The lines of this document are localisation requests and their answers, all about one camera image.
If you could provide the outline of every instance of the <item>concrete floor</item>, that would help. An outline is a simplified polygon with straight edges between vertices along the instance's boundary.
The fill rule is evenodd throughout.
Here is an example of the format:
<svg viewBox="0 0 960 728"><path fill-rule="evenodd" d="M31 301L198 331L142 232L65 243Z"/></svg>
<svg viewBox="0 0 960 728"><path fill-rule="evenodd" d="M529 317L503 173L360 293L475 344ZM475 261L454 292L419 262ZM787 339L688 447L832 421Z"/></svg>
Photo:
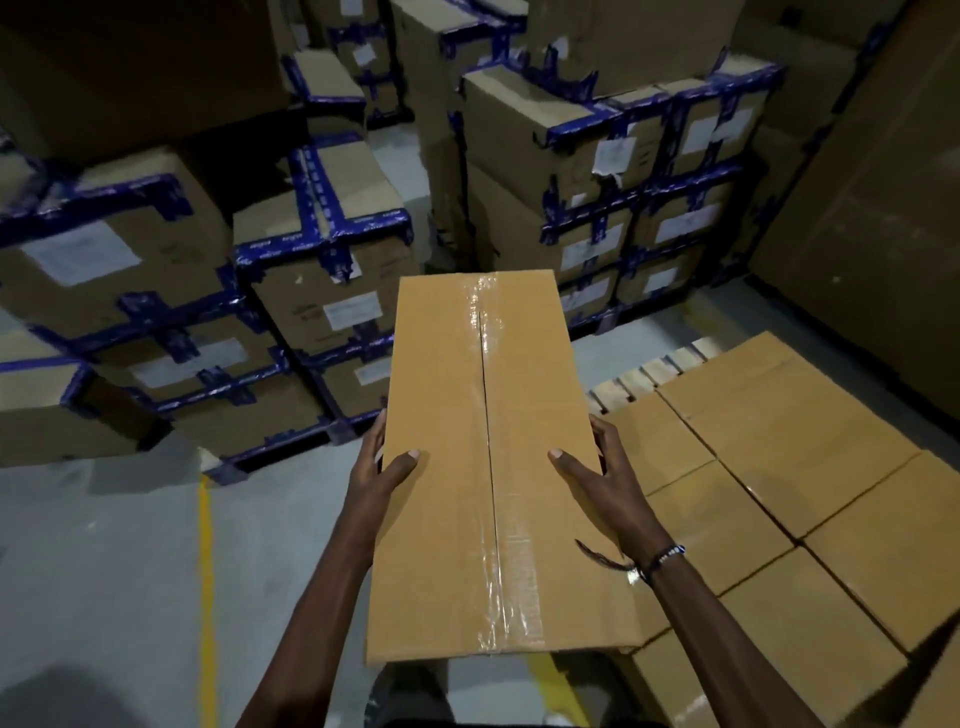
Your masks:
<svg viewBox="0 0 960 728"><path fill-rule="evenodd" d="M372 143L415 215L426 259L429 202L416 138L393 129ZM733 346L765 329L960 468L956 441L742 281L573 348L589 388L702 335ZM314 449L211 492L218 725L236 721L273 655L358 448ZM199 482L197 453L176 436L133 457L0 470L0 725L200 725ZM376 674L363 666L368 588L330 726L361 725ZM460 721L540 723L544 713L520 657L451 661L448 686Z"/></svg>

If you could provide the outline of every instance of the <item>hand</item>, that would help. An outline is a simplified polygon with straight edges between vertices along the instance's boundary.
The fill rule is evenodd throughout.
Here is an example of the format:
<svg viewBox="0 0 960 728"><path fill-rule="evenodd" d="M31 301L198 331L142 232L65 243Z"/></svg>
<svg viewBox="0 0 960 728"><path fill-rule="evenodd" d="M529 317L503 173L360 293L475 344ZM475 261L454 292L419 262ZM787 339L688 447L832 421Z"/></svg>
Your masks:
<svg viewBox="0 0 960 728"><path fill-rule="evenodd" d="M361 559L366 569L373 563L376 534L387 515L390 494L413 472L420 458L419 450L404 452L381 473L375 458L383 447L386 428L387 410L383 410L364 435L360 454L350 471L344 508L334 529L336 535L347 540L350 551Z"/></svg>
<svg viewBox="0 0 960 728"><path fill-rule="evenodd" d="M606 474L595 473L561 449L550 450L550 460L559 471L577 481L600 517L616 533L624 553L645 568L673 541L643 496L616 427L593 415L590 425L603 453Z"/></svg>

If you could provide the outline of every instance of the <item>taped cardboard box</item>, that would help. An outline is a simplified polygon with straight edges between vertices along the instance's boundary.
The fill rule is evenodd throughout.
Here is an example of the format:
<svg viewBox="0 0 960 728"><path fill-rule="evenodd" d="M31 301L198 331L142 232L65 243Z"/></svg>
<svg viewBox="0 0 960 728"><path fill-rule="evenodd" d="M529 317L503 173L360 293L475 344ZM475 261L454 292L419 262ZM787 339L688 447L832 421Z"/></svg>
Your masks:
<svg viewBox="0 0 960 728"><path fill-rule="evenodd" d="M636 214L632 244L642 251L662 250L713 229L733 191L737 166L718 167L698 177L651 185L647 203Z"/></svg>
<svg viewBox="0 0 960 728"><path fill-rule="evenodd" d="M367 97L332 51L297 51L284 61L303 103L307 133L365 133Z"/></svg>
<svg viewBox="0 0 960 728"><path fill-rule="evenodd" d="M612 265L560 287L560 306L566 323L574 327L596 316L610 304L620 271Z"/></svg>
<svg viewBox="0 0 960 728"><path fill-rule="evenodd" d="M747 0L744 14L861 48L875 34L890 30L902 6L903 0Z"/></svg>
<svg viewBox="0 0 960 728"><path fill-rule="evenodd" d="M659 84L672 97L659 174L706 171L743 152L781 74L769 61L730 54L706 80Z"/></svg>
<svg viewBox="0 0 960 728"><path fill-rule="evenodd" d="M633 210L598 210L581 220L547 225L481 170L468 164L470 222L476 227L483 270L549 268L560 283L615 263L627 239Z"/></svg>
<svg viewBox="0 0 960 728"><path fill-rule="evenodd" d="M85 170L0 244L0 305L65 339L223 291L230 232L167 148Z"/></svg>
<svg viewBox="0 0 960 728"><path fill-rule="evenodd" d="M107 381L156 406L270 367L278 356L276 339L261 317L235 303L224 312L205 311L193 323L158 327L151 336L109 346L90 358Z"/></svg>
<svg viewBox="0 0 960 728"><path fill-rule="evenodd" d="M625 575L574 539L616 545L546 456L599 468L551 273L401 282L383 456L413 448L377 539L369 664L638 639Z"/></svg>
<svg viewBox="0 0 960 728"><path fill-rule="evenodd" d="M906 658L803 548L720 600L827 726L841 723L906 667ZM652 698L644 705L651 715L677 728L719 725L675 632L644 647L634 662Z"/></svg>
<svg viewBox="0 0 960 728"><path fill-rule="evenodd" d="M764 121L803 139L833 122L851 90L857 51L744 14L733 50L786 66Z"/></svg>
<svg viewBox="0 0 960 728"><path fill-rule="evenodd" d="M190 442L222 459L278 447L327 422L300 378L279 364L240 379L219 396L191 400L164 415Z"/></svg>
<svg viewBox="0 0 960 728"><path fill-rule="evenodd" d="M924 451L806 544L910 652L960 612L959 522L960 473Z"/></svg>
<svg viewBox="0 0 960 728"><path fill-rule="evenodd" d="M0 126L33 157L85 166L286 109L270 2L5 8Z"/></svg>
<svg viewBox="0 0 960 728"><path fill-rule="evenodd" d="M960 716L960 631L954 632L947 649L917 695L901 728L938 728Z"/></svg>
<svg viewBox="0 0 960 728"><path fill-rule="evenodd" d="M569 103L504 65L463 83L468 159L533 210L593 202L604 180L629 189L653 172L669 102L655 87L615 109Z"/></svg>
<svg viewBox="0 0 960 728"><path fill-rule="evenodd" d="M659 392L795 538L920 452L770 333Z"/></svg>
<svg viewBox="0 0 960 728"><path fill-rule="evenodd" d="M460 79L481 61L502 61L522 44L526 3L480 4L446 0L393 0L396 51L410 86L420 143L451 133L447 116L459 111Z"/></svg>
<svg viewBox="0 0 960 728"><path fill-rule="evenodd" d="M810 162L751 270L960 417L953 152L960 5L908 12Z"/></svg>
<svg viewBox="0 0 960 728"><path fill-rule="evenodd" d="M697 272L706 249L705 244L700 244L647 260L628 254L621 265L616 299L634 305L683 288Z"/></svg>
<svg viewBox="0 0 960 728"><path fill-rule="evenodd" d="M370 147L308 147L288 163L292 188L233 218L234 259L257 298L300 355L390 330L399 279L418 268L410 215Z"/></svg>
<svg viewBox="0 0 960 728"><path fill-rule="evenodd" d="M0 334L0 467L129 455L160 420L26 331Z"/></svg>
<svg viewBox="0 0 960 728"><path fill-rule="evenodd" d="M584 99L702 77L730 47L741 10L743 0L532 0L531 63L548 78L586 81Z"/></svg>

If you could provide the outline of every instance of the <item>person's right hand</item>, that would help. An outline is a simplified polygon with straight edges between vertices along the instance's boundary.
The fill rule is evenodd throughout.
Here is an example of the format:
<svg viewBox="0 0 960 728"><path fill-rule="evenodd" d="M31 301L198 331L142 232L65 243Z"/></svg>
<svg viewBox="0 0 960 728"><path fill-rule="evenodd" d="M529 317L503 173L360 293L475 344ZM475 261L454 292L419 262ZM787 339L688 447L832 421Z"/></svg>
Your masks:
<svg viewBox="0 0 960 728"><path fill-rule="evenodd" d="M645 568L673 541L643 496L616 427L593 415L590 425L603 453L606 474L595 473L561 449L550 450L550 460L559 471L577 481L600 517L616 533L624 553Z"/></svg>

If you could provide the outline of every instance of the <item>finger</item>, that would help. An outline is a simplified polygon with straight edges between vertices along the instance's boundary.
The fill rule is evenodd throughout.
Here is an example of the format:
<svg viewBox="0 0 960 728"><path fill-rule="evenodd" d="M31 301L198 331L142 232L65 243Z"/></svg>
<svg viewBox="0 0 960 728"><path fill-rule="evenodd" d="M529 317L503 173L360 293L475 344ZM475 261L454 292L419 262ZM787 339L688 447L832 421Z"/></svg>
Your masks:
<svg viewBox="0 0 960 728"><path fill-rule="evenodd" d="M364 462L373 462L376 452L383 445L383 434L387 428L387 410L381 409L380 414L376 416L373 425L367 434L363 436L363 445L360 446L360 456L358 460Z"/></svg>
<svg viewBox="0 0 960 728"><path fill-rule="evenodd" d="M623 448L623 443L620 442L620 433L617 432L616 426L594 415L590 415L590 426L593 427L593 432L597 436L600 452L607 461L607 469L616 473L618 469L629 468L630 460L627 457L627 451Z"/></svg>
<svg viewBox="0 0 960 728"><path fill-rule="evenodd" d="M418 449L404 452L394 458L394 462L388 465L387 469L377 477L377 481L382 481L384 486L392 491L414 471L419 460L420 451Z"/></svg>
<svg viewBox="0 0 960 728"><path fill-rule="evenodd" d="M564 452L561 449L552 449L547 454L550 456L550 460L554 466L556 466L557 470L561 473L572 475L584 488L589 488L594 478L600 477L599 473L592 471L568 452Z"/></svg>

